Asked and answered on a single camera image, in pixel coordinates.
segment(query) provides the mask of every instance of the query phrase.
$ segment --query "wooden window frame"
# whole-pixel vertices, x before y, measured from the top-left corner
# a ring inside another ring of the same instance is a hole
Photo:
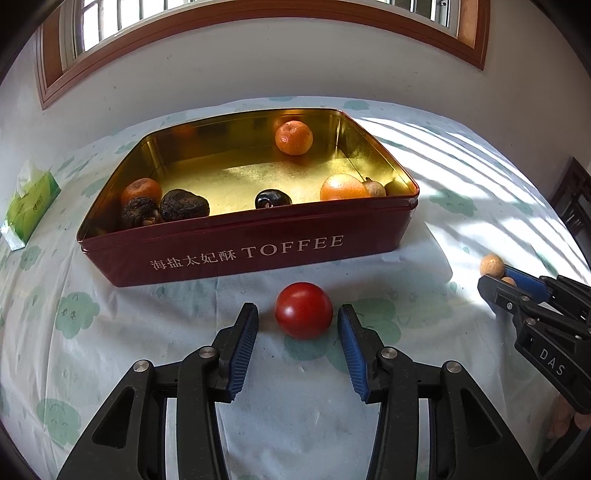
[[[491,0],[462,0],[458,35],[452,37],[395,12],[346,0],[231,0],[171,11],[116,35],[80,56],[67,70],[60,57],[60,12],[53,12],[37,31],[37,85],[43,110],[74,85],[108,63],[152,42],[179,33],[255,18],[336,20],[401,34],[437,47],[483,70],[488,46]]]

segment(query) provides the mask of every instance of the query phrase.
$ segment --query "white wall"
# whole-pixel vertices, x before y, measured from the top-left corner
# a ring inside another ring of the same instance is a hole
[[[546,196],[571,156],[591,160],[591,79],[530,0],[495,0],[484,72],[374,28],[254,20],[144,47],[44,112],[30,41],[0,86],[0,207],[27,157],[43,164],[155,116],[279,95],[384,100],[447,116],[492,143]]]

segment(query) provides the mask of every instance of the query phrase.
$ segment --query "green tissue box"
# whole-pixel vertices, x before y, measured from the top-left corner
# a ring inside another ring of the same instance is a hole
[[[43,215],[61,192],[50,172],[43,173],[35,182],[28,182],[22,190],[24,195],[15,194],[0,227],[10,250],[26,246]]]

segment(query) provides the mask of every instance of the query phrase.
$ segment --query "dark chestnut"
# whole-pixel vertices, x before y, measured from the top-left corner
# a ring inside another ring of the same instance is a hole
[[[263,190],[255,198],[255,208],[283,207],[291,205],[291,199],[288,194],[281,190]]]

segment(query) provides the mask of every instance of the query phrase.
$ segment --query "bed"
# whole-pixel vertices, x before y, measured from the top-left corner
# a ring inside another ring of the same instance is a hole
[[[76,231],[93,199],[147,133],[224,113],[319,106],[353,117],[420,185],[418,207],[396,251],[116,288],[80,250]],[[560,273],[587,284],[591,273],[537,189],[465,126],[390,103],[259,98],[143,122],[55,158],[51,171],[62,192],[27,247],[9,252],[0,244],[0,419],[42,480],[56,478],[136,360],[182,360],[231,325],[246,301],[260,313],[251,365],[236,400],[217,410],[231,478],[364,478],[379,407],[364,405],[352,389],[336,322],[308,342],[278,327],[275,298],[296,281],[325,289],[335,313],[352,303],[365,326],[417,362],[461,362],[532,463],[540,457],[557,392],[514,350],[513,326],[480,298],[480,259],[495,252],[534,276]],[[175,479],[174,402],[168,408],[167,470]],[[426,479],[422,418],[417,478]]]

